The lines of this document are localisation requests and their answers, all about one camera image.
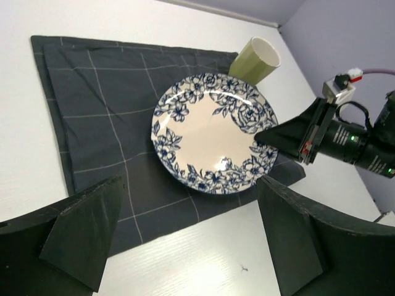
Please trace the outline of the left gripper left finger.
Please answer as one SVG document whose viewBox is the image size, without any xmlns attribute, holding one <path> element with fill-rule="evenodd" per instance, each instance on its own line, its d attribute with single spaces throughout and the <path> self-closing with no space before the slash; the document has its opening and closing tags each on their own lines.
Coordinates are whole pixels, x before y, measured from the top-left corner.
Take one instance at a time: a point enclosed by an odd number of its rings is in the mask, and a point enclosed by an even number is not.
<svg viewBox="0 0 395 296">
<path fill-rule="evenodd" d="M 107 178 L 1 222 L 1 295 L 93 295 L 122 207 L 124 178 Z"/>
</svg>

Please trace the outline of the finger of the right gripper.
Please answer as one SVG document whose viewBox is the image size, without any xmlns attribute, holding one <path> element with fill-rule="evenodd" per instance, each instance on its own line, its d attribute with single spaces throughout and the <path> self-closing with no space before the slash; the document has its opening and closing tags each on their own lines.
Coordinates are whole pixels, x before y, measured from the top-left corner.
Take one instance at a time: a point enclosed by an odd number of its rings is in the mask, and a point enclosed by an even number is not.
<svg viewBox="0 0 395 296">
<path fill-rule="evenodd" d="M 278 149 L 291 160 L 312 160 L 324 137 L 324 100 L 317 98 L 300 115 L 258 132 L 254 140 Z"/>
</svg>

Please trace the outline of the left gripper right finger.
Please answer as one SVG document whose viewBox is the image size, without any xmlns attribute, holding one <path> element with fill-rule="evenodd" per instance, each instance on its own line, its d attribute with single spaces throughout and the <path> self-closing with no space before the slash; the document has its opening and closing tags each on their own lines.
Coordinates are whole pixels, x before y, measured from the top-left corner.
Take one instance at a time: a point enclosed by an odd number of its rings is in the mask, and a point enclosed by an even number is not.
<svg viewBox="0 0 395 296">
<path fill-rule="evenodd" d="M 281 295 L 394 295 L 394 228 L 339 212 L 269 176 L 258 203 Z"/>
</svg>

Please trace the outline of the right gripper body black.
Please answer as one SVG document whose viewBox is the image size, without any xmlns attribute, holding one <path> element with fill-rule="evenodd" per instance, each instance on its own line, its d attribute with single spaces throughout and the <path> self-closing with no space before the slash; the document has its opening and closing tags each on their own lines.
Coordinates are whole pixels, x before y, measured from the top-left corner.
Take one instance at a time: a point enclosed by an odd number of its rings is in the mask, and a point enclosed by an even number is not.
<svg viewBox="0 0 395 296">
<path fill-rule="evenodd" d="M 363 125 L 349 123 L 341 118 L 341 108 L 347 104 L 363 113 Z M 359 161 L 370 134 L 369 112 L 363 105 L 354 101 L 335 104 L 317 98 L 300 117 L 307 122 L 307 132 L 299 150 L 299 158 L 303 163 L 313 163 L 319 153 L 352 165 Z"/>
</svg>

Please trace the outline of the pale yellow paper cup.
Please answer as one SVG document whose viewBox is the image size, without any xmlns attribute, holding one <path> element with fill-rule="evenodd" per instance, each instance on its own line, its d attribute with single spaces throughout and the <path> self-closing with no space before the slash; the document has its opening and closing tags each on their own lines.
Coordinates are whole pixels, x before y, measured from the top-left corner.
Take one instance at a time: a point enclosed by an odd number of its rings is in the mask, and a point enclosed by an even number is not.
<svg viewBox="0 0 395 296">
<path fill-rule="evenodd" d="M 253 37 L 232 62 L 228 74 L 255 86 L 280 65 L 277 50 L 265 39 Z"/>
</svg>

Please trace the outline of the blue floral plate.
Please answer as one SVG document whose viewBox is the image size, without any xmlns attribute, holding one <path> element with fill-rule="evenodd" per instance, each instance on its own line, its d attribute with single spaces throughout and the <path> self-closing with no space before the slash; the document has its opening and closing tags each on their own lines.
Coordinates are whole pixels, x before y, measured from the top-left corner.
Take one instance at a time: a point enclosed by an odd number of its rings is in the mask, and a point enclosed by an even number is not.
<svg viewBox="0 0 395 296">
<path fill-rule="evenodd" d="M 255 86 L 226 74 L 201 73 L 177 81 L 161 96 L 151 140 L 179 182 L 208 194 L 234 194 L 274 166 L 278 150 L 254 137 L 277 123 Z"/>
</svg>

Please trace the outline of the dark checked cloth napkin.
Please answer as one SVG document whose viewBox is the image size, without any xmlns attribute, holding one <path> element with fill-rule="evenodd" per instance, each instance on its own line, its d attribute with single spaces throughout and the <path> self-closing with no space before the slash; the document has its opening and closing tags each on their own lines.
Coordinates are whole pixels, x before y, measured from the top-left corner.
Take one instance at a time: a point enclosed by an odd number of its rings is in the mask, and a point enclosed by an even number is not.
<svg viewBox="0 0 395 296">
<path fill-rule="evenodd" d="M 111 255 L 253 202 L 254 189 L 220 197 L 188 189 L 151 142 L 154 107 L 172 83 L 226 73 L 234 52 L 32 36 L 70 194 L 127 175 Z"/>
</svg>

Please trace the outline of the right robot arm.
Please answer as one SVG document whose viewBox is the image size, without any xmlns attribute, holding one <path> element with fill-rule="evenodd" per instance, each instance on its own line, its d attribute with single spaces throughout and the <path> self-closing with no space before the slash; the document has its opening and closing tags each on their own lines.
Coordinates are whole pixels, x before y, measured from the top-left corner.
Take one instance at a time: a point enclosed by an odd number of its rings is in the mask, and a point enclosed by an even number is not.
<svg viewBox="0 0 395 296">
<path fill-rule="evenodd" d="M 299 116 L 257 133 L 254 139 L 274 147 L 284 156 L 309 165 L 317 154 L 382 175 L 394 177 L 394 92 L 376 119 L 370 122 L 368 110 L 358 102 L 365 123 L 349 123 L 340 116 L 342 105 L 316 98 Z"/>
</svg>

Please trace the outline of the aluminium rail back edge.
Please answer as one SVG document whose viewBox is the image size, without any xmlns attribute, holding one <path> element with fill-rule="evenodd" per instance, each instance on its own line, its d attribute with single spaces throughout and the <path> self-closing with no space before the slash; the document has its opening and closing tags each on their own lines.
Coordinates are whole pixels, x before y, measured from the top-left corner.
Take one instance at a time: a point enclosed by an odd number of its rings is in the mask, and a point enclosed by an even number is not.
<svg viewBox="0 0 395 296">
<path fill-rule="evenodd" d="M 230 17 L 233 19 L 237 19 L 237 20 L 242 20 L 242 21 L 246 21 L 249 23 L 255 23 L 258 25 L 263 25 L 266 27 L 270 27 L 270 28 L 276 28 L 279 29 L 280 25 L 278 23 L 275 22 L 269 22 L 260 18 L 256 18 L 256 17 L 251 17 L 248 16 L 246 14 L 240 14 L 237 12 L 232 12 L 230 10 L 226 10 L 226 9 L 221 9 L 221 8 L 217 8 L 217 7 L 212 7 L 212 6 L 208 6 L 206 4 L 196 4 L 196 6 L 199 6 L 200 10 L 204 10 L 206 12 L 210 12 L 213 14 L 217 14 L 217 15 L 221 15 L 224 17 Z"/>
</svg>

